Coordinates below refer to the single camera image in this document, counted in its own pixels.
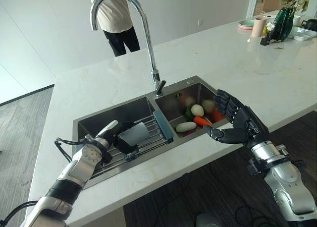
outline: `robotic arm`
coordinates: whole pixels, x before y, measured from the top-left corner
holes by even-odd
[[[109,162],[108,147],[118,143],[128,144],[117,135],[131,128],[132,123],[114,120],[96,138],[87,142],[72,158],[44,197],[41,197],[21,227],[66,227],[66,220],[79,193],[93,175],[99,162]]]
[[[269,140],[267,127],[254,112],[225,91],[218,90],[216,109],[232,123],[232,129],[204,126],[206,133],[221,143],[238,144],[251,150],[252,175],[265,174],[282,215],[291,227],[317,226],[317,207],[313,196],[303,185],[299,170],[291,163],[284,145],[275,147]]]

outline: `dish rack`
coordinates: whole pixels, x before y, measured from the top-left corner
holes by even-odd
[[[120,166],[123,166],[139,158],[140,156],[146,154],[153,149],[173,142],[173,133],[168,127],[166,121],[163,119],[161,112],[154,111],[152,115],[134,121],[134,123],[136,124],[140,122],[143,122],[148,129],[150,134],[149,138],[139,143],[137,145],[137,150],[130,154],[124,154],[117,150],[114,146],[111,146],[108,149],[108,153],[112,156],[112,160],[104,165],[98,164],[91,179],[105,172],[109,172],[111,170],[119,168]]]

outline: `black pants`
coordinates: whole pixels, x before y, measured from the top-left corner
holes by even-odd
[[[138,37],[133,26],[131,27],[131,29],[128,29],[121,33],[110,33],[107,31],[104,31],[104,33],[116,57],[126,54],[124,44],[127,45],[131,52],[140,50]]]

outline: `double sink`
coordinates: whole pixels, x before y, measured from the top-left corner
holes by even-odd
[[[213,100],[216,90],[198,76],[190,77],[163,88],[163,96],[157,97],[155,92],[147,93],[129,101],[81,117],[73,122],[73,140],[95,137],[111,121],[143,122],[149,133],[149,139],[138,144],[138,150],[131,154],[123,154],[111,146],[108,152],[112,160],[98,166],[88,181],[88,188],[100,181],[112,177],[169,149],[194,139],[204,131],[198,126],[189,132],[178,133],[176,125],[187,122],[186,109],[193,104],[201,104],[205,100]],[[213,127],[227,123],[225,119],[214,122],[211,113],[204,118],[212,122]],[[81,146],[73,147],[73,154]]]

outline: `carrot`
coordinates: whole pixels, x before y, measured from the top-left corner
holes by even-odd
[[[195,116],[194,118],[194,122],[200,126],[204,126],[204,125],[212,125],[209,121],[206,121],[205,119],[199,117],[199,116]]]

